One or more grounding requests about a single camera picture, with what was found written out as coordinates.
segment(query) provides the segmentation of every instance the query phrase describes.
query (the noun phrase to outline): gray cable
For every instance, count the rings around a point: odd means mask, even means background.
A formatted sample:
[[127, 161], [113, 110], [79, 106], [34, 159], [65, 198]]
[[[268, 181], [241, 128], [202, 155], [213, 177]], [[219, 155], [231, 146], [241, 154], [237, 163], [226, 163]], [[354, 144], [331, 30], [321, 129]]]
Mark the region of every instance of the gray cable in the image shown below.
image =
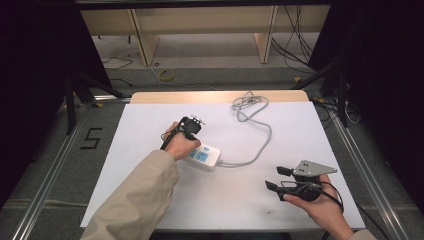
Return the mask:
[[[257, 103], [261, 103], [262, 100], [265, 100], [265, 105], [262, 106], [260, 109], [256, 110], [255, 112], [253, 112], [250, 116], [247, 116], [244, 112], [243, 109], [251, 107]], [[256, 153], [255, 157], [247, 162], [241, 162], [241, 163], [227, 163], [224, 161], [220, 161], [218, 162], [218, 165], [221, 167], [228, 167], [228, 168], [236, 168], [236, 167], [243, 167], [243, 166], [247, 166], [253, 162], [255, 162], [259, 156], [261, 155], [262, 151], [265, 149], [265, 147], [268, 145], [269, 141], [271, 140], [271, 136], [272, 136], [272, 128], [270, 125], [263, 123], [263, 122], [259, 122], [256, 120], [253, 120], [252, 117], [255, 116], [257, 113], [259, 113], [260, 111], [262, 111], [263, 109], [265, 109], [269, 104], [269, 99], [264, 97], [264, 96], [255, 96], [253, 95], [253, 92], [248, 91], [243, 97], [239, 97], [236, 98], [233, 101], [233, 105], [231, 106], [231, 108], [235, 111], [237, 111], [237, 120], [239, 122], [247, 122], [247, 121], [251, 121], [263, 126], [266, 126], [269, 130], [269, 134], [268, 137], [265, 141], [265, 143], [262, 145], [262, 147], [259, 149], [259, 151]]]

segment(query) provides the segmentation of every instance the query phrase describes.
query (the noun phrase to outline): person's left hand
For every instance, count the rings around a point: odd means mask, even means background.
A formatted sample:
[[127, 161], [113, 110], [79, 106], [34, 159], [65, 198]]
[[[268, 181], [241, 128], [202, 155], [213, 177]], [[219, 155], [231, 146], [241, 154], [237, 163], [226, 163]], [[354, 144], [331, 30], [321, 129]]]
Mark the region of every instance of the person's left hand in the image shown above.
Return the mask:
[[[171, 132], [178, 122], [174, 122], [171, 127], [166, 131], [164, 139], [168, 137], [169, 132]], [[175, 161], [187, 157], [195, 148], [200, 146], [200, 141], [197, 140], [188, 140], [183, 133], [179, 132], [172, 137], [171, 141], [166, 146], [165, 151], [172, 155]]]

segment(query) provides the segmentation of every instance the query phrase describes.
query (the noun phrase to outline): jacket sleeve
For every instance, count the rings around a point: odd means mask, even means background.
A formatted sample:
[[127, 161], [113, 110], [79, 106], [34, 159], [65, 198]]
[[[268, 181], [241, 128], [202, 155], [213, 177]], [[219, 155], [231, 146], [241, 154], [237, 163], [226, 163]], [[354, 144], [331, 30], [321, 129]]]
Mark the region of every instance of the jacket sleeve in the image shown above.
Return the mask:
[[377, 240], [367, 229], [361, 230], [353, 234], [349, 240]]
[[178, 178], [172, 156], [153, 151], [95, 212], [81, 239], [149, 239]]

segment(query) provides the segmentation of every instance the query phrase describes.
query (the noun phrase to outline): floor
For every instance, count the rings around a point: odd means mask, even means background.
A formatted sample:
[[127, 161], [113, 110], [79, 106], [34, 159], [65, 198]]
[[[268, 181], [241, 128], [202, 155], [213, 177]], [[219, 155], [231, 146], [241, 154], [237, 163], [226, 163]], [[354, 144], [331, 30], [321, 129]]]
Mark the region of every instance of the floor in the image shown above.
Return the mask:
[[[305, 33], [304, 37], [308, 45], [313, 48], [318, 34]], [[275, 34], [274, 38], [277, 42], [286, 46], [290, 35]], [[102, 36], [100, 39], [93, 37], [93, 41], [111, 78], [115, 75], [122, 76], [115, 69], [140, 71], [137, 73], [150, 73], [151, 79], [142, 83], [147, 85], [153, 84], [157, 80], [151, 74], [151, 71], [157, 73], [164, 69], [178, 70], [176, 73], [179, 76], [176, 76], [175, 80], [186, 78], [185, 81], [181, 81], [184, 84], [190, 84], [193, 74], [199, 74], [199, 72], [192, 71], [193, 69], [201, 69], [199, 76], [213, 73], [215, 69], [224, 69], [227, 78], [223, 77], [223, 80], [220, 80], [220, 86], [227, 86], [227, 82], [231, 81], [228, 75], [233, 76], [234, 81], [237, 82], [240, 79], [236, 78], [240, 76], [263, 74], [278, 69], [288, 69], [289, 67], [300, 71], [311, 71], [296, 61], [285, 60], [274, 48], [271, 49], [268, 63], [261, 64], [252, 34], [163, 36], [159, 42], [152, 67], [143, 66], [134, 37], [132, 37], [130, 44], [128, 43], [128, 36]], [[303, 58], [304, 55], [298, 42], [294, 40], [291, 40], [291, 42], [288, 49], [299, 58]], [[304, 79], [308, 75], [308, 73], [291, 70], [290, 74], [284, 75], [283, 81], [284, 84], [287, 84], [284, 86], [294, 84], [295, 77]], [[131, 76], [128, 75], [125, 80], [130, 83], [138, 81]], [[203, 83], [201, 78], [196, 80], [199, 80], [196, 84], [201, 85]], [[319, 84], [320, 82], [317, 82], [305, 89], [309, 97], [320, 97]], [[114, 82], [114, 86], [122, 88], [123, 91], [130, 89], [125, 83]], [[179, 87], [191, 89], [184, 85]], [[95, 95], [105, 94], [95, 89], [93, 92]], [[40, 160], [29, 166], [11, 199], [0, 212], [0, 239], [13, 238], [17, 228], [22, 224], [23, 216], [28, 213], [27, 209], [30, 208], [31, 200], [39, 194], [44, 176], [48, 174], [50, 167], [55, 164], [56, 160], [62, 157], [59, 155], [64, 151], [63, 143], [65, 142], [71, 143], [71, 148], [65, 150], [66, 162], [63, 163], [63, 166], [59, 166], [63, 169], [57, 176], [54, 176], [53, 185], [48, 189], [48, 200], [40, 210], [41, 212], [38, 213], [39, 215], [34, 213], [38, 217], [35, 219], [34, 225], [29, 227], [28, 238], [77, 239], [81, 236], [83, 230], [79, 228], [78, 223], [85, 212], [92, 192], [90, 189], [95, 186], [95, 180], [100, 173], [108, 147], [113, 139], [114, 129], [119, 123], [119, 116], [125, 106], [125, 103], [122, 102], [104, 102], [101, 104], [101, 107], [81, 105], [78, 114], [85, 116], [86, 120], [75, 136], [67, 136], [66, 138], [64, 137], [66, 109], [58, 111], [56, 121], [54, 121], [55, 125], [46, 138], [42, 150], [40, 150], [38, 156]], [[317, 107], [317, 113], [323, 119], [323, 127], [354, 199], [376, 219], [377, 223], [390, 236], [390, 239], [424, 239], [424, 218], [422, 214], [405, 193], [390, 168], [384, 164], [384, 157], [379, 152], [366, 124], [362, 122], [359, 124], [349, 123], [349, 128], [344, 129], [338, 126], [337, 118], [333, 115], [327, 115], [328, 113], [324, 109]], [[87, 144], [84, 142], [86, 131], [96, 126], [108, 126], [98, 133], [102, 141], [99, 143], [97, 151], [82, 152], [80, 148]], [[347, 143], [354, 143], [357, 148], [349, 148]], [[370, 186], [364, 175], [358, 171], [364, 159], [371, 175], [378, 179], [377, 186]], [[370, 189], [377, 189], [377, 194], [370, 193]], [[384, 203], [380, 206], [381, 204], [376, 203], [376, 199], [383, 199], [383, 202], [387, 201], [389, 206]], [[395, 218], [384, 218], [383, 215], [388, 213], [389, 210], [393, 210]], [[369, 218], [364, 217], [364, 219], [367, 228], [378, 239], [383, 239], [384, 236], [374, 224], [370, 223]], [[322, 233], [321, 231], [296, 232], [292, 233], [292, 239], [320, 239]]]

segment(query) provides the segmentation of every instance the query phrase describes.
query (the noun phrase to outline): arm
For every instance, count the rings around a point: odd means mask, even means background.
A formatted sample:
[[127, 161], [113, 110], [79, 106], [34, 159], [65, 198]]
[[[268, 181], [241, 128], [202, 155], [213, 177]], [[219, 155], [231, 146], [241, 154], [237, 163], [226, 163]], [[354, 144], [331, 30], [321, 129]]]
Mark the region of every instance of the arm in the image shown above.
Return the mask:
[[150, 153], [100, 206], [81, 239], [149, 239], [171, 204], [175, 161], [198, 146], [179, 133], [165, 151]]
[[[330, 179], [327, 175], [321, 175], [320, 181], [330, 183]], [[330, 185], [322, 184], [322, 190], [337, 199], [337, 192]], [[299, 197], [289, 194], [285, 194], [284, 199], [305, 210], [316, 224], [327, 230], [337, 240], [375, 239], [368, 231], [360, 231], [354, 234], [344, 218], [340, 207], [324, 195], [319, 196], [318, 199], [312, 202], [304, 201]], [[372, 238], [357, 238], [357, 236], [365, 236], [360, 234], [366, 233]]]

